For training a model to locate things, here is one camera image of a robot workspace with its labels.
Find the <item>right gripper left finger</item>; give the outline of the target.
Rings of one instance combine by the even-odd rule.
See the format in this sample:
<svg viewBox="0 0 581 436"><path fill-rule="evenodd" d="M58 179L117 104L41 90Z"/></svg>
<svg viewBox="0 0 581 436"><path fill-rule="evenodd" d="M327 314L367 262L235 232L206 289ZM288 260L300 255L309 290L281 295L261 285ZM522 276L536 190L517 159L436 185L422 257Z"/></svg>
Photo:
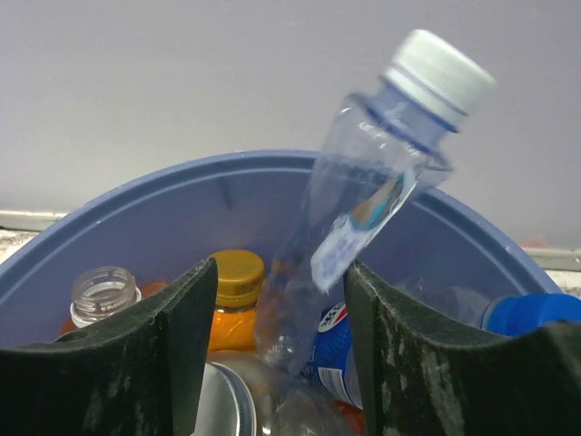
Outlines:
<svg viewBox="0 0 581 436"><path fill-rule="evenodd" d="M217 278L208 258L106 319L3 349L2 434L193 434Z"/></svg>

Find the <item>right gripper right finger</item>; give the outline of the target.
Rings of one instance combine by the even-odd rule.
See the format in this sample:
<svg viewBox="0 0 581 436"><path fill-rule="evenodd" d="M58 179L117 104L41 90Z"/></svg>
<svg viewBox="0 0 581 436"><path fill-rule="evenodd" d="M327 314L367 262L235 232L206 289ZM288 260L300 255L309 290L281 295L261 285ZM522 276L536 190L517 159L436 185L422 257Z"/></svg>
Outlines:
<svg viewBox="0 0 581 436"><path fill-rule="evenodd" d="M344 275L369 435L577 435L580 326L516 338L468 326L389 286Z"/></svg>

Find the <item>orange sea buckthorn bottle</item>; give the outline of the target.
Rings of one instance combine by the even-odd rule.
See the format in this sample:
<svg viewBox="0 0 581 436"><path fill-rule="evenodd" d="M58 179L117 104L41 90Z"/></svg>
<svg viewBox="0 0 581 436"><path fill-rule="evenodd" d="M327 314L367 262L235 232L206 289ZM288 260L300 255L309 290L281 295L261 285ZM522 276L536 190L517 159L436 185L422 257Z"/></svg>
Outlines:
<svg viewBox="0 0 581 436"><path fill-rule="evenodd" d="M363 411L344 401L335 401L334 404L337 406L353 433L355 435L363 436L365 431L365 417Z"/></svg>

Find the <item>crushed bottle blue cap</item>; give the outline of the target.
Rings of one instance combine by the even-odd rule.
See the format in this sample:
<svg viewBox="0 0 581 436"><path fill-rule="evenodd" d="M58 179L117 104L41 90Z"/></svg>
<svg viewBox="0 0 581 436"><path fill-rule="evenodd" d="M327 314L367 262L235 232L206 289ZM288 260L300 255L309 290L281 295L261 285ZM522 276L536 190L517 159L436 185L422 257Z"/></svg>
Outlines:
<svg viewBox="0 0 581 436"><path fill-rule="evenodd" d="M516 337L549 322L579 322L580 300L564 293L509 295L410 277L395 288L466 325Z"/></svg>

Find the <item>clear bottle orange pattern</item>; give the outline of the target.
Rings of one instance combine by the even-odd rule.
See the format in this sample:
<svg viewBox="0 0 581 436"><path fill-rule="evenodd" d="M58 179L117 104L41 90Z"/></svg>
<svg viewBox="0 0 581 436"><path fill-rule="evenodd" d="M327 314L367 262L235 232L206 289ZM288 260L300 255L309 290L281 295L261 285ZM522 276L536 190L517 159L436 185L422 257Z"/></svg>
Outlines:
<svg viewBox="0 0 581 436"><path fill-rule="evenodd" d="M138 282L119 266L101 266L84 272L73 284L69 316L59 335L81 329L148 298L168 285L165 280Z"/></svg>

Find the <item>blue plastic bin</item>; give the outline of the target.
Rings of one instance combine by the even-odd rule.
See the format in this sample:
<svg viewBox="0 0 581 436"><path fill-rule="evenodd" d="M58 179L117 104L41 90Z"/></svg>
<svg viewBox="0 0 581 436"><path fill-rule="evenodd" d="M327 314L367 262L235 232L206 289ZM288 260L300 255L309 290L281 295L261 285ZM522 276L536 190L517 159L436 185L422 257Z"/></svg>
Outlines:
<svg viewBox="0 0 581 436"><path fill-rule="evenodd" d="M313 160L298 151L204 158L148 174L69 213L2 264L2 347L56 339L74 281L95 267L121 266L147 283L170 282L224 249L271 260ZM415 276L490 299L557 291L509 237L437 190L406 204L360 259L391 284Z"/></svg>

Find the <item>small orange juice bottle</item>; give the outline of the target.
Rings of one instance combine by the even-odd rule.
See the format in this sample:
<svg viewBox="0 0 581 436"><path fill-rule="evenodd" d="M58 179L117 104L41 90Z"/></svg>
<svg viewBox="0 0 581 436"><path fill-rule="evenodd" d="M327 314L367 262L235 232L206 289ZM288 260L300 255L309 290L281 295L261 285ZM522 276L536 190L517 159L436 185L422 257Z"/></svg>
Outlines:
<svg viewBox="0 0 581 436"><path fill-rule="evenodd" d="M262 258L242 249L212 255L218 269L209 352L253 352L256 303L265 277Z"/></svg>

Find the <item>small clear water bottle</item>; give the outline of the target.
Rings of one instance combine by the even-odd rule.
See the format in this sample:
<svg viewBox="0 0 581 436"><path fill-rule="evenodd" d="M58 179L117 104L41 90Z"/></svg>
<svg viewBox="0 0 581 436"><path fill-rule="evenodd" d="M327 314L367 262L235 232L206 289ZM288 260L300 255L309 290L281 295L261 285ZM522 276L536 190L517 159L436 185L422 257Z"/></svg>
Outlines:
<svg viewBox="0 0 581 436"><path fill-rule="evenodd" d="M442 141L495 85L452 44L416 29L376 92L345 98L259 299L254 340L267 364L301 371L332 288L408 199L450 176Z"/></svg>

